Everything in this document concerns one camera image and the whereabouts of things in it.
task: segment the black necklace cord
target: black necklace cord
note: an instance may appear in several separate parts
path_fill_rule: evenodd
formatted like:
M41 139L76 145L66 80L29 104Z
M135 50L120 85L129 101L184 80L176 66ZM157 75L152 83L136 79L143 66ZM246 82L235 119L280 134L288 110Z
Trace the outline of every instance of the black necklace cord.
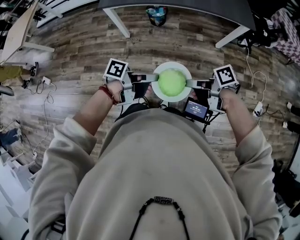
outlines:
M185 222L185 220L184 220L185 216L184 216L184 214L183 214L183 212L182 212L180 206L179 206L176 202L174 202L174 200L173 200L172 198L168 198L168 197L159 197L159 196L154 197L154 199L153 199L153 198L150 198L147 202L144 203L144 205L142 206L142 208L141 208L140 211L139 211L140 214L139 214L139 216L138 216L138 218L137 218L137 220L136 220L136 222L135 222L135 226L134 226L134 228L133 228L133 230L132 230L132 233L131 233L131 235L130 235L129 240L133 240L133 237L134 237L134 235L135 235L137 226L138 226L139 223L140 223L140 220L141 220L141 218L142 218L142 215L144 215L144 213L145 213L147 207L148 207L151 203L153 203L153 202L158 203L158 204L161 204L161 205L171 205L171 204L172 204L172 205L174 206L174 208L175 208L175 209L177 210L177 212L178 212L179 219L182 221L182 224L183 224L183 227L184 227L184 232L185 232L185 234L186 234L187 240L189 240L188 228L187 228L186 222Z
M129 240L132 240L132 239L133 239L133 237L134 237L134 235L135 235L135 232L136 232L136 229L137 229L137 226L138 226L139 223L140 223L140 220L141 220L142 215L144 215L144 213L145 213L145 211L146 211L146 208L147 208L151 203L153 203L153 201L154 201L154 199L153 199L153 198L150 198L147 202L144 203L144 205L143 205L142 208L140 209L140 211L139 211L140 214L139 214L139 216L138 216L138 218L137 218L137 220L136 220L136 222L135 222L135 226L134 226L134 228L133 228L133 230L132 230L132 233L131 233L131 235L130 235Z

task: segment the red bracelet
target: red bracelet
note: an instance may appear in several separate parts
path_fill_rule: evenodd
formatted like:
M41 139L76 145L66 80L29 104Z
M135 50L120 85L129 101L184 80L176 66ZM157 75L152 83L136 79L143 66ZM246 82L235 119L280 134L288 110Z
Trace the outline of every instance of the red bracelet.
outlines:
M111 92L107 89L106 86L101 86L99 87L99 90L102 90L103 92L106 93L106 95L112 100L112 104L116 105L117 101L114 100L113 95L111 94Z

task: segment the green ball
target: green ball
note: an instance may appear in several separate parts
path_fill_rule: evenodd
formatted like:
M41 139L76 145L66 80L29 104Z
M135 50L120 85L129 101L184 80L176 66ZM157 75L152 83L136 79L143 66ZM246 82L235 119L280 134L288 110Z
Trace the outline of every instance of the green ball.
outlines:
M186 86L186 77L181 71L167 69L160 73L158 85L163 94L168 97L179 95Z

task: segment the wooden floor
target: wooden floor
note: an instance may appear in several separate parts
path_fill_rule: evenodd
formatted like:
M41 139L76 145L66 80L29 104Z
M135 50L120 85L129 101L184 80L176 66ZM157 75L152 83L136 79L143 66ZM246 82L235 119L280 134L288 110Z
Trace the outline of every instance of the wooden floor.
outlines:
M144 7L120 8L117 11L131 32L130 39L125 39L94 4L33 30L30 41L54 47L54 53L23 49L11 60L39 62L38 77L35 77L35 85L30 86L33 91L42 76L50 78L57 86L56 92L51 93L54 103L45 103L49 136L37 147L34 170L42 164L43 153L53 138L53 127L63 123L67 116L72 116L103 84L102 76L110 58L129 62L136 73L152 73L163 62L177 61L190 70L194 79L207 79L214 68L231 64L241 83L239 95L249 110L252 111L257 101L262 100L265 79L257 74L251 87L247 52L233 43L222 49L215 48L218 40L236 28L234 23L204 13L170 8L166 24L159 28L149 23ZM287 101L300 106L300 68L295 64L285 66L287 58L284 55L263 47L254 47L248 60L253 72L261 70L268 76L263 101L265 107L269 105L268 112L280 110L286 119L300 122L300 118L291 115L285 106ZM5 84L18 85L17 81L7 81ZM19 120L32 148L47 134L43 104L53 88L52 85L45 85L42 94L32 95L29 90L13 87L15 96L3 96L0 101L1 123L7 125L14 119ZM150 101L155 105L159 100L152 94ZM184 102L173 106L182 109ZM95 161L103 139L119 113L119 108L113 108L98 130L98 141L92 153ZM260 126L273 147L273 157L287 164L298 135L283 129L282 121L280 113L265 114L260 119ZM238 166L234 155L235 139L226 115L215 119L208 127L206 136L228 172L234 172ZM24 163L32 161L26 139L23 144L11 145L10 151L15 155L24 152L25 155L20 158Z

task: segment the white cable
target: white cable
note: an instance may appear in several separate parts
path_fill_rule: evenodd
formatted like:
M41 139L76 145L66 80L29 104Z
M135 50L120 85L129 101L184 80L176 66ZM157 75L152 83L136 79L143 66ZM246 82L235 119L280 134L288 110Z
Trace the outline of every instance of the white cable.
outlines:
M208 88L201 88L201 90L208 90L208 91L211 91L211 89L208 89Z
M262 91L262 101L261 101L261 103L263 103L263 94L264 94L264 92L266 91L266 88L267 88L267 80L268 80L268 78L267 78L267 76L266 76L265 74L263 74L261 71L256 71L255 73L252 73L251 67L250 67L249 62L248 62L248 57L249 57L250 51L249 51L248 48L247 48L247 50L248 50L248 55L247 55L247 57L246 57L246 61L247 61L247 64L248 64L250 73L251 73L251 75L252 75L252 79L251 79L251 88L253 87L254 76L255 76L255 74L260 73L260 74L262 74L262 75L266 78L266 83L265 83L265 85L264 85L264 90Z
M52 84L54 87L55 87L55 90L49 90L49 92L48 92L48 94L47 94L47 97L45 98L45 101L44 101L44 114L45 114L45 120L46 120L46 125L47 125L47 135L46 135L46 137L42 140L42 141L40 141L38 144L37 144L37 146L34 148L34 150L33 150L33 152L35 152L36 151L36 149L37 149L37 147L48 137L48 135L49 135L49 127L48 127L48 120L47 120L47 117L46 117L46 109L45 109L45 103L46 103L46 100L48 101L48 103L50 103L50 104L53 104L53 102L54 102L54 99L53 99L53 97L50 95L50 92L52 91L52 92L55 92L56 91L56 86L51 82L50 84Z

